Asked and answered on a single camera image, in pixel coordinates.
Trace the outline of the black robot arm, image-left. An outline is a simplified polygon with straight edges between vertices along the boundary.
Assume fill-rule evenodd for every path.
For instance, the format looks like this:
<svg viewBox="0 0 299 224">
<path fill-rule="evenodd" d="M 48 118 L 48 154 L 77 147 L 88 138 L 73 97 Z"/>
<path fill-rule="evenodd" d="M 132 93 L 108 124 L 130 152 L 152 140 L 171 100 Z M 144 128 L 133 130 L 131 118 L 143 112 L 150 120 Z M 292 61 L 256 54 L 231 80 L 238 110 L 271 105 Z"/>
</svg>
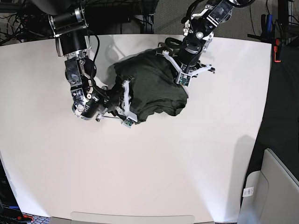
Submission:
<svg viewBox="0 0 299 224">
<path fill-rule="evenodd" d="M 65 77 L 70 84 L 72 111 L 82 119 L 100 121 L 106 113 L 124 119 L 118 113 L 124 88 L 102 89 L 94 80 L 97 72 L 95 59 L 90 59 L 92 48 L 85 10 L 80 0 L 35 0 L 47 14 L 59 57 L 65 57 Z"/>
</svg>

